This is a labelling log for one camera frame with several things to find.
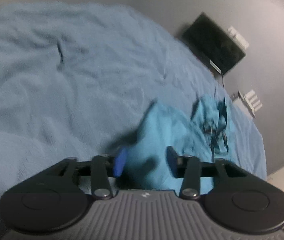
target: ribbed surface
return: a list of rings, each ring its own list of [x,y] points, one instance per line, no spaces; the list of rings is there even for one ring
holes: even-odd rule
[[[173,191],[120,191],[108,201],[96,201],[76,225],[50,236],[10,232],[3,240],[284,240],[284,232],[263,236],[233,233],[204,213],[196,201],[184,201]]]

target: black round joint cover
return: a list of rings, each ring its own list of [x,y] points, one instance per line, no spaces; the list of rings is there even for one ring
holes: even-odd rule
[[[84,215],[87,206],[86,195],[71,181],[58,176],[25,182],[22,187],[5,192],[0,199],[5,224],[30,233],[47,233],[70,226]]]
[[[205,209],[215,222],[240,233],[284,227],[284,192],[253,175],[218,184],[206,196]]]

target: black cord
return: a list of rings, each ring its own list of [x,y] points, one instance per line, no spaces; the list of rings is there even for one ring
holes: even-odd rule
[[[224,88],[223,75],[222,75],[222,85],[223,85],[223,88]]]

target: white logo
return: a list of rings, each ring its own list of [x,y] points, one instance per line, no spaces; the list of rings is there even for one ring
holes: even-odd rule
[[[144,198],[147,198],[147,197],[151,196],[151,194],[148,193],[148,192],[145,192],[145,193],[141,194],[141,196],[144,197]]]

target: wrinkled fabric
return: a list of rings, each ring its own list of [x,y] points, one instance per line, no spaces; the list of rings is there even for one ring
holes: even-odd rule
[[[175,179],[171,173],[168,146],[179,155],[196,156],[202,162],[223,158],[240,166],[242,157],[234,149],[236,129],[229,104],[205,95],[196,103],[196,111],[190,118],[176,108],[154,103],[138,129],[137,143],[128,148],[125,171],[136,186],[173,189],[179,194],[183,178]],[[201,194],[212,188],[212,178],[201,178]]]
[[[204,94],[227,97],[186,46],[132,8],[6,6],[0,9],[0,196],[66,157],[87,161],[109,153],[155,99],[191,116]],[[265,177],[260,133],[238,108],[230,112],[240,165]],[[5,230],[0,220],[0,235]]]

